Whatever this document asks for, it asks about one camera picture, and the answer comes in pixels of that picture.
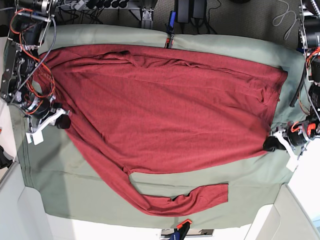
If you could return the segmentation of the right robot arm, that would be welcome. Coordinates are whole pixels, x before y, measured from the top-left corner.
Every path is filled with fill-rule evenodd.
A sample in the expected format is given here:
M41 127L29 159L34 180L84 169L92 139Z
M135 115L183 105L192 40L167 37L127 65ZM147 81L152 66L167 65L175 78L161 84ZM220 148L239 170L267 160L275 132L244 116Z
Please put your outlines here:
M4 72L0 97L18 108L27 118L30 131L52 125L68 129L69 113L55 102L55 80L45 58L38 54L47 29L55 24L56 0L16 0L4 48ZM33 87L33 75L48 74L49 91L40 93Z

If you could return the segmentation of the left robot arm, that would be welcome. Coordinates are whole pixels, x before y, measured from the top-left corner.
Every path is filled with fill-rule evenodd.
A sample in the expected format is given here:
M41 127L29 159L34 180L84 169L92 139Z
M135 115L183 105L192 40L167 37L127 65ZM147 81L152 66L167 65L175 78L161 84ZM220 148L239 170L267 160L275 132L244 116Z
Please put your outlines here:
M285 150L299 160L308 144L320 137L320 6L316 0L301 0L299 6L300 51L304 67L298 88L289 106L298 102L305 120L278 125L263 143L263 150Z

